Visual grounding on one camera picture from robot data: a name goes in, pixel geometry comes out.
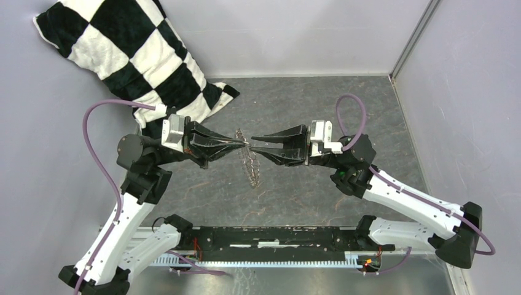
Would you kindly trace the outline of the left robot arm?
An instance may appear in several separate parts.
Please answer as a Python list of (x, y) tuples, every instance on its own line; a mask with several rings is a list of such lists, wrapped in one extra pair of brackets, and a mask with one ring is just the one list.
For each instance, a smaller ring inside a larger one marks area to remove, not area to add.
[(128, 249), (170, 182), (172, 173), (161, 166), (190, 160), (206, 169), (210, 162), (246, 145), (176, 114), (164, 118), (159, 139), (124, 136), (118, 144), (117, 164), (127, 174), (116, 188), (116, 205), (90, 249), (76, 264), (63, 267), (59, 279), (74, 294), (126, 294), (132, 281), (159, 256), (173, 248), (186, 250), (193, 242), (191, 231), (166, 221), (156, 233)]

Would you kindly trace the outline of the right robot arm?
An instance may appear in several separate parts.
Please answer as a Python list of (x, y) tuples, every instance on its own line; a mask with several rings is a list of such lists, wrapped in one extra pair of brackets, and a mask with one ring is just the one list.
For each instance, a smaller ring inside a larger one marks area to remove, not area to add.
[(408, 217), (389, 221), (364, 216), (355, 233), (363, 251), (375, 246), (406, 247), (434, 253), (444, 262), (469, 269), (482, 233), (482, 207), (437, 199), (412, 188), (377, 168), (376, 152), (365, 134), (332, 140), (332, 123), (315, 120), (259, 137), (268, 147), (253, 151), (277, 165), (316, 165), (334, 169), (330, 179), (345, 195), (374, 202)]

